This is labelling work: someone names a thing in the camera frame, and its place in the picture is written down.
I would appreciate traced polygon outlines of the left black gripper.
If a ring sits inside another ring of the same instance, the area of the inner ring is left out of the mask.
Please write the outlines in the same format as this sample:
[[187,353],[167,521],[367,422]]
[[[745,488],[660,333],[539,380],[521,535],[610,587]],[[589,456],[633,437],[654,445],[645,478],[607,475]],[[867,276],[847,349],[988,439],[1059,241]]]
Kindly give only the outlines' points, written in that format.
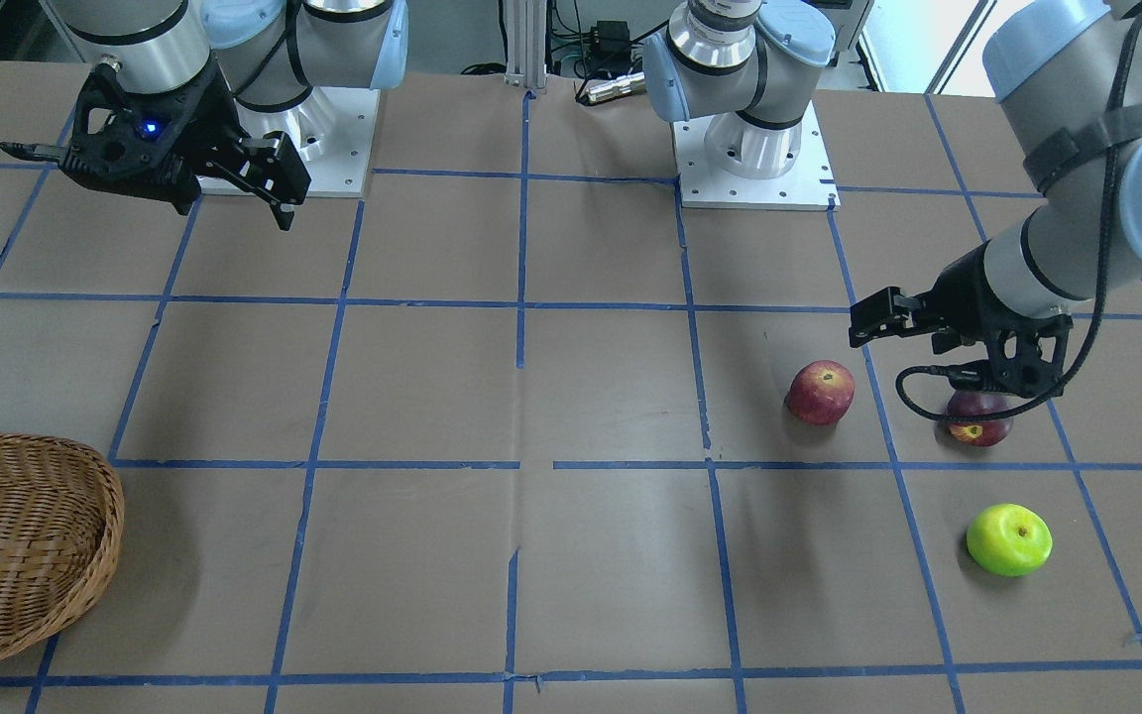
[[983,360],[917,366],[911,374],[946,378],[954,390],[1005,395],[1060,395],[1064,391],[1068,313],[1026,316],[996,296],[980,247],[947,267],[932,289],[908,297],[884,288],[851,306],[851,347],[885,337],[928,335],[934,354],[983,345]]

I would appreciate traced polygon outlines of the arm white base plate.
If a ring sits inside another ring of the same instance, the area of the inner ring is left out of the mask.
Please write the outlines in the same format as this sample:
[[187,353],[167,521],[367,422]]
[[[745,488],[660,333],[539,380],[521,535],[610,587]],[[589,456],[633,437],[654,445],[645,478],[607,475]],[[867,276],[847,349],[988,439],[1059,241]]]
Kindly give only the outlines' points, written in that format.
[[309,198],[362,198],[384,93],[362,87],[313,87],[293,109],[257,112],[238,105],[254,136],[286,131],[311,175]]
[[842,203],[813,103],[783,130],[735,113],[675,122],[671,145],[685,207],[825,211]]

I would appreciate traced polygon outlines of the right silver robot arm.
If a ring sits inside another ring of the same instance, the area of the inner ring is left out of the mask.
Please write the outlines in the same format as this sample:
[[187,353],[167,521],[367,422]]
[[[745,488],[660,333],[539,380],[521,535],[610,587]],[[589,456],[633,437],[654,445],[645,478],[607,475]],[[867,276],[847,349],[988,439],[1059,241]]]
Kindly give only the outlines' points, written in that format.
[[407,73],[403,1],[58,1],[91,70],[63,146],[3,142],[83,188],[180,215],[209,194],[359,196],[378,101]]

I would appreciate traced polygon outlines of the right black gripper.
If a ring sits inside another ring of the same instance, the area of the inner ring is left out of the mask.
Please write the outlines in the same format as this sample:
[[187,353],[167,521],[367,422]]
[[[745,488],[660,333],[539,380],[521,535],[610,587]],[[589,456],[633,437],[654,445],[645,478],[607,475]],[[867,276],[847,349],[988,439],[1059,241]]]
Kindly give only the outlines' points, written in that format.
[[308,194],[311,175],[293,141],[281,131],[246,131],[217,64],[154,94],[128,91],[116,69],[99,64],[75,109],[66,149],[0,142],[0,150],[23,162],[61,165],[83,188],[159,200],[180,215],[202,194],[200,180],[226,180],[270,204],[284,232]]

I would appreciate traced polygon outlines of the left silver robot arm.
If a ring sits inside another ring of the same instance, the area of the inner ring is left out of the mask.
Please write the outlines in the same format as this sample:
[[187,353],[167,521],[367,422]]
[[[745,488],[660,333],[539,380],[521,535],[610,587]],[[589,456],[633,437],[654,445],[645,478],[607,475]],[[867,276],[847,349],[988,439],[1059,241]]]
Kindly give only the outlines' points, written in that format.
[[[649,103],[671,125],[687,200],[830,208],[811,107],[831,22],[802,1],[686,1],[642,45]],[[1042,207],[940,273],[928,291],[852,304],[849,342],[925,334],[955,390],[1056,398],[1073,310],[1102,313],[1142,279],[1142,1],[1034,1],[989,37],[995,99]]]

